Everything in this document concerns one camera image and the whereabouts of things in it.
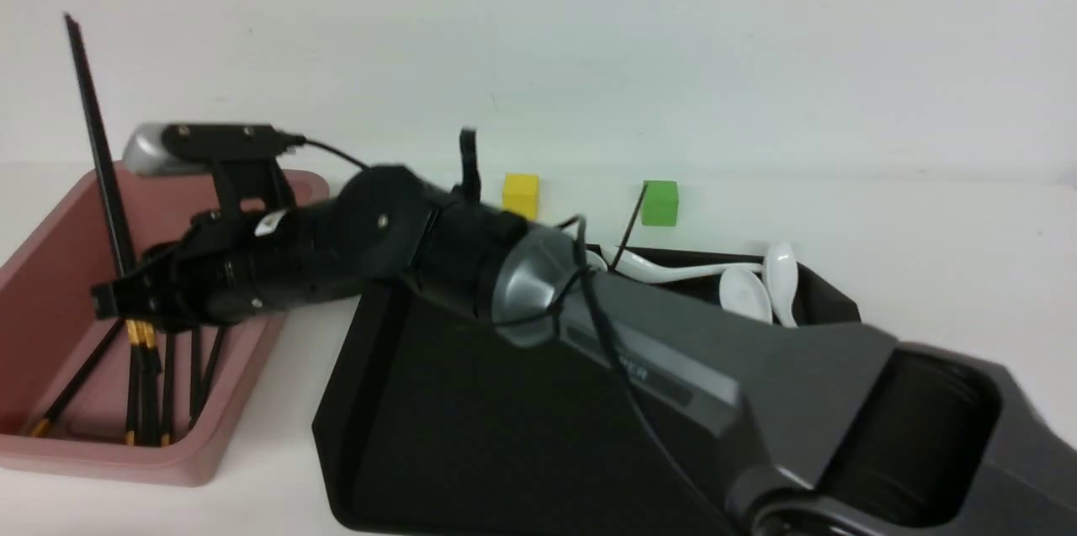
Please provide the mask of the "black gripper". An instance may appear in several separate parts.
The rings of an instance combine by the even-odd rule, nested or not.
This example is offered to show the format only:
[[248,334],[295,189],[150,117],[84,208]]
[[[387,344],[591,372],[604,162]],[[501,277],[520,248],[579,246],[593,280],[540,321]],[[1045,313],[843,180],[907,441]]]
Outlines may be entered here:
[[338,204],[197,215],[127,276],[90,290],[98,319],[225,326],[353,297],[372,218]]

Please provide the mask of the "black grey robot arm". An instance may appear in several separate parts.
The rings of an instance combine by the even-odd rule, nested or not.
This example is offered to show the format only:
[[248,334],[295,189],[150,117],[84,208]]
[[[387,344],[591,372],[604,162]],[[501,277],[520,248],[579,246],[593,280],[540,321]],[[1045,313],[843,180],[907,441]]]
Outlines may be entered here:
[[710,435],[693,494],[750,535],[1073,535],[1074,449],[1001,364],[847,322],[784,328],[597,271],[582,236],[401,165],[334,199],[202,216],[97,318],[225,326],[398,283],[515,347],[558,341]]

